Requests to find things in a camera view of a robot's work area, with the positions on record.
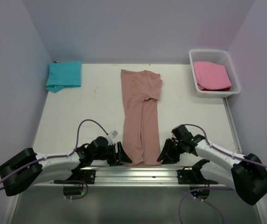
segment small label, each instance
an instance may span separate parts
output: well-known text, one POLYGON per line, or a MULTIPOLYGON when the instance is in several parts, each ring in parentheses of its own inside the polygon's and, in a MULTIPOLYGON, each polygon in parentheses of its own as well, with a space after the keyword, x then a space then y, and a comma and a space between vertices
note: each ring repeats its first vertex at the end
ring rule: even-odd
POLYGON ((118 132, 114 130, 113 132, 110 133, 110 136, 114 139, 118 135, 118 132))
POLYGON ((117 154, 118 153, 118 146, 115 144, 115 153, 117 154))

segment black bracket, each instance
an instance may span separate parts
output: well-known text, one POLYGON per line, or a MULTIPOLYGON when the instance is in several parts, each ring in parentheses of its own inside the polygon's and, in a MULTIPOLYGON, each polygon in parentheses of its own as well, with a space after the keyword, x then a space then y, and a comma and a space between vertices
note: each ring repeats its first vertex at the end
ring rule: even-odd
MULTIPOLYGON (((18 168, 37 160, 32 148, 26 148, 0 166, 1 179, 10 175, 18 168)), ((7 196, 17 195, 25 191, 42 172, 42 165, 34 163, 3 182, 7 196)))
POLYGON ((178 184, 206 184, 208 180, 202 176, 200 169, 208 162, 210 161, 202 159, 192 167, 184 167, 183 169, 177 170, 178 184))
POLYGON ((86 184, 94 184, 96 170, 94 169, 81 169, 81 177, 86 184))
MULTIPOLYGON (((244 159, 262 163, 252 153, 244 159)), ((236 192, 247 204, 256 204, 267 193, 267 171, 264 167, 242 161, 234 164, 231 172, 236 192)))

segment gray floor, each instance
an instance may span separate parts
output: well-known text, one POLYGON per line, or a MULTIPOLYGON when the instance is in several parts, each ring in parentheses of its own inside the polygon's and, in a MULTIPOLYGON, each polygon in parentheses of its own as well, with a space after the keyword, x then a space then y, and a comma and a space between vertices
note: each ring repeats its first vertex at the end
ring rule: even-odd
MULTIPOLYGON (((12 224, 178 224, 183 187, 91 187, 88 195, 70 203, 62 187, 32 187, 21 194, 12 224)), ((214 191, 208 198, 223 213, 226 224, 260 224, 256 206, 233 192, 214 191)), ((191 196, 183 202, 184 224, 220 224, 217 211, 191 196)))

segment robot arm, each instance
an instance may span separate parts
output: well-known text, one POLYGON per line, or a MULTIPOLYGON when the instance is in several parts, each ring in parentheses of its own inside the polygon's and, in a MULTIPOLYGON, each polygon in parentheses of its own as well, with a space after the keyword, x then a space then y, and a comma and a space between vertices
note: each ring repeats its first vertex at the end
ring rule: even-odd
POLYGON ((162 157, 170 163, 178 162, 178 155, 191 153, 204 158, 192 169, 182 169, 180 174, 186 179, 213 180, 224 184, 238 193, 243 201, 250 205, 256 204, 267 193, 267 171, 264 167, 242 161, 261 163, 254 154, 248 156, 235 154, 224 148, 206 141, 202 135, 193 136, 185 127, 179 125, 172 130, 176 136, 173 144, 168 140, 167 147, 158 160, 162 157))
POLYGON ((122 144, 114 144, 107 136, 98 137, 90 144, 78 147, 75 152, 41 154, 35 153, 32 148, 26 148, 0 166, 0 176, 9 176, 3 185, 6 195, 13 196, 41 182, 81 180, 81 168, 90 166, 93 160, 106 160, 110 166, 132 162, 124 152, 122 144))

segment pants leg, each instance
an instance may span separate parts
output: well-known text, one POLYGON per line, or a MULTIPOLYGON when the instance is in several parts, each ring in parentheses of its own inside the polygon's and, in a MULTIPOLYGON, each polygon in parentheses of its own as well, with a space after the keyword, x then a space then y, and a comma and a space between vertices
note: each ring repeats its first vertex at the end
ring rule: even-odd
POLYGON ((160 155, 157 100, 160 97, 162 80, 159 74, 147 71, 148 96, 145 98, 142 113, 141 140, 145 165, 160 165, 157 158, 160 155))
POLYGON ((122 70, 122 97, 125 112, 123 148, 132 164, 159 165, 160 155, 157 100, 162 80, 150 71, 122 70))
POLYGON ((122 70, 122 97, 125 113, 123 126, 123 149, 136 165, 143 162, 143 148, 141 143, 141 126, 143 102, 140 100, 136 84, 137 73, 122 70))

